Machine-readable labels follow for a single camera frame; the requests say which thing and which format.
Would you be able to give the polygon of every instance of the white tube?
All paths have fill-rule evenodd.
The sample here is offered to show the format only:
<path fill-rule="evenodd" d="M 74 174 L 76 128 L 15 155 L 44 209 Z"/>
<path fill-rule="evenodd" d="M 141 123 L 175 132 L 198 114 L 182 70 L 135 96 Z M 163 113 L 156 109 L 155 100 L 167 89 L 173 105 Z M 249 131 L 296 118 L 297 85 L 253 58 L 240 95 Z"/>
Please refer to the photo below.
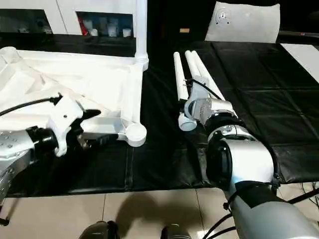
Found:
<path fill-rule="evenodd" d="M 192 78 L 194 78 L 195 76 L 200 76 L 199 70 L 196 66 L 195 60 L 191 52 L 188 50 L 185 51 L 185 56 L 186 56 L 186 60 L 187 60 Z"/>
<path fill-rule="evenodd" d="M 149 57 L 146 49 L 147 42 L 147 21 L 148 21 L 148 0 L 136 0 L 136 53 L 135 59 L 143 64 L 143 70 L 149 67 Z"/>
<path fill-rule="evenodd" d="M 200 72 L 200 75 L 202 77 L 206 77 L 209 80 L 209 88 L 216 93 L 216 95 L 218 95 L 222 100 L 225 100 L 223 94 L 221 93 L 221 91 L 219 90 L 218 86 L 216 85 L 215 81 L 213 80 L 213 78 L 211 77 L 211 75 L 209 74 L 208 70 L 206 69 L 204 63 L 201 61 L 199 55 L 197 54 L 196 51 L 192 51 L 192 58 L 195 61 L 196 67 L 198 69 L 198 71 Z"/>
<path fill-rule="evenodd" d="M 185 76 L 183 72 L 183 66 L 181 65 L 180 55 L 178 52 L 174 53 L 174 66 L 175 66 L 175 77 L 176 77 L 176 87 L 178 100 L 188 99 L 188 92 L 185 82 Z"/>

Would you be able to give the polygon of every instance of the white bracket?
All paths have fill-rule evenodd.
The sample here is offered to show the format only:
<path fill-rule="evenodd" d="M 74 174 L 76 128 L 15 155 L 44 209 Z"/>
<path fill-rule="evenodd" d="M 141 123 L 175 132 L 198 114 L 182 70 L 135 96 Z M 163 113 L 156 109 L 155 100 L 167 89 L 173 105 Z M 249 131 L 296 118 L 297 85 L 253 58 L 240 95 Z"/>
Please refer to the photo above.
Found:
<path fill-rule="evenodd" d="M 82 108 L 68 96 L 63 96 L 54 107 L 46 126 L 53 130 L 58 141 L 58 147 L 54 151 L 57 157 L 66 154 L 66 135 L 71 129 L 71 124 L 82 116 Z"/>

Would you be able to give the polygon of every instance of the black table cover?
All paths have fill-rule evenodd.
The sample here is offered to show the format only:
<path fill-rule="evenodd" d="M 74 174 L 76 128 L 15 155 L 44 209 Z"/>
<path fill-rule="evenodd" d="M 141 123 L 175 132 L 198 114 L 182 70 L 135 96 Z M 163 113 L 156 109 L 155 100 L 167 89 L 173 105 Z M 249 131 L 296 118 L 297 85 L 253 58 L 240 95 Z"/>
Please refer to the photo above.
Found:
<path fill-rule="evenodd" d="M 133 56 L 133 39 L 70 35 L 0 35 L 0 47 Z M 48 196 L 214 187 L 207 179 L 202 127 L 178 128 L 173 52 L 196 50 L 226 99 L 274 150 L 282 183 L 319 181 L 319 84 L 279 44 L 152 43 L 143 75 L 141 121 L 148 130 L 137 148 L 118 141 L 89 153 L 46 157 L 21 172 L 9 196 Z"/>

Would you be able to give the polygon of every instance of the white cabinet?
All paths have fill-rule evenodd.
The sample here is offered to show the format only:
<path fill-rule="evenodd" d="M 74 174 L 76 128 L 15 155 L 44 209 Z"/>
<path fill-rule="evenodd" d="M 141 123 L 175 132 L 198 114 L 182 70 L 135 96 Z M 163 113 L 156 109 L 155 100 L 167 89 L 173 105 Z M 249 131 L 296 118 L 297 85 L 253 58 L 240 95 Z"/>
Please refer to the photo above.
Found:
<path fill-rule="evenodd" d="M 5 28 L 19 27 L 18 25 L 23 25 L 21 21 L 20 12 L 23 12 L 24 9 L 29 9 L 30 11 L 24 11 L 25 15 L 29 18 L 26 20 L 26 27 L 34 23 L 33 20 L 29 20 L 30 17 L 37 18 L 39 11 L 44 11 L 44 16 L 46 16 L 48 24 L 54 34 L 66 34 L 66 28 L 62 20 L 62 16 L 58 7 L 56 0 L 1 0 L 0 1 L 0 31 Z"/>
<path fill-rule="evenodd" d="M 134 18 L 135 1 L 136 0 L 57 0 L 67 33 L 76 35 L 82 34 L 78 19 L 79 13 L 91 13 L 93 17 L 102 18 L 99 23 L 102 25 L 105 24 L 106 21 L 109 22 L 107 18 L 110 18 L 110 15 L 107 13 L 129 14 L 131 18 Z"/>

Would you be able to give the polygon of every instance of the white cylinder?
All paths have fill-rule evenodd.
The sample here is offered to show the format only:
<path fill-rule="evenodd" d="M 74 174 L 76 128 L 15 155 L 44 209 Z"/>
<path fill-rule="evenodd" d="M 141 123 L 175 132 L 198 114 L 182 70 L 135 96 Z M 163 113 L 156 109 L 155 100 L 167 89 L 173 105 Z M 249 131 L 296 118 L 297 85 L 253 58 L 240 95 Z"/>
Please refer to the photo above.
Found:
<path fill-rule="evenodd" d="M 139 147 L 145 143 L 147 130 L 142 124 L 133 123 L 125 129 L 125 135 L 130 146 Z"/>
<path fill-rule="evenodd" d="M 148 21 L 148 1 L 136 0 L 136 53 L 137 62 L 143 63 L 143 70 L 149 67 L 149 57 L 147 54 L 147 21 Z"/>
<path fill-rule="evenodd" d="M 176 87 L 177 87 L 177 96 L 178 100 L 188 99 L 188 92 L 185 82 L 185 76 L 183 72 L 183 66 L 181 65 L 180 55 L 178 52 L 174 53 L 174 66 L 175 66 L 175 77 L 176 77 Z"/>
<path fill-rule="evenodd" d="M 213 78 L 209 74 L 208 70 L 206 69 L 204 63 L 201 61 L 201 59 L 200 59 L 199 55 L 197 54 L 197 52 L 196 51 L 192 51 L 191 53 L 193 55 L 193 59 L 195 61 L 197 69 L 199 70 L 200 75 L 203 76 L 203 77 L 206 77 L 209 80 L 209 88 L 214 93 L 216 93 L 216 95 L 218 95 L 222 100 L 225 100 L 223 94 L 221 93 L 221 91 L 219 90 L 219 88 L 216 85 L 215 81 L 213 80 Z"/>
<path fill-rule="evenodd" d="M 192 53 L 187 50 L 185 51 L 185 56 L 186 56 L 186 60 L 187 60 L 192 78 L 194 78 L 195 76 L 200 76 L 199 70 L 196 66 Z"/>
<path fill-rule="evenodd" d="M 114 24 L 108 24 L 109 37 L 117 37 L 117 27 Z"/>
<path fill-rule="evenodd" d="M 90 19 L 83 19 L 83 24 L 86 29 L 91 30 L 93 29 L 93 22 Z"/>
<path fill-rule="evenodd" d="M 187 118 L 184 113 L 181 113 L 178 117 L 178 126 L 183 131 L 192 131 L 197 127 L 197 122 Z"/>
<path fill-rule="evenodd" d="M 132 30 L 130 28 L 123 29 L 123 37 L 130 37 L 132 34 Z"/>
<path fill-rule="evenodd" d="M 99 35 L 98 30 L 93 28 L 92 30 L 90 30 L 90 35 L 91 36 L 98 36 Z"/>

